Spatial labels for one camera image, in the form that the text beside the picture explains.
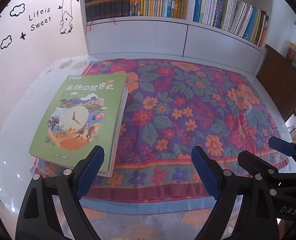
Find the brown wooden cabinet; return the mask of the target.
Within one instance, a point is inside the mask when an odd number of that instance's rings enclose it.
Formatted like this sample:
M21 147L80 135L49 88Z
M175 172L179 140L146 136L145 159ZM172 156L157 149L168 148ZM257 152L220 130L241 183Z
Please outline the brown wooden cabinet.
M296 68L271 46L265 46L265 58L256 77L286 121L296 115Z

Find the floral quilted mat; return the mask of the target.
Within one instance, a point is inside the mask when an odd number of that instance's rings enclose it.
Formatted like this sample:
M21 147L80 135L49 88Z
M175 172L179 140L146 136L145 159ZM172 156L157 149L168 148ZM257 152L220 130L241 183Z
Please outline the floral quilted mat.
M159 59L92 61L83 73L125 74L129 91L113 174L94 179L81 200L89 209L138 215L212 207L192 165L194 146L241 176L244 150L290 170L288 157L268 146L280 136L273 115L242 74Z

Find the green world history book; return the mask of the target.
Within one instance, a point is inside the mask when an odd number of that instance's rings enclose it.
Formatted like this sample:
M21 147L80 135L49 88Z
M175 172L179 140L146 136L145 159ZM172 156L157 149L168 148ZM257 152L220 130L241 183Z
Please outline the green world history book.
M104 149L99 175L111 177L128 97L126 73L68 76L47 107L29 153L74 167L94 146Z

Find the white bookshelf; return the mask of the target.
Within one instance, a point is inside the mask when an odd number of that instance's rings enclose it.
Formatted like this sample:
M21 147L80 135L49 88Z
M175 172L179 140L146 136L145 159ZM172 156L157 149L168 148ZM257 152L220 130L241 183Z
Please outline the white bookshelf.
M87 22L91 55L178 56L253 73L274 0L130 0L130 15Z

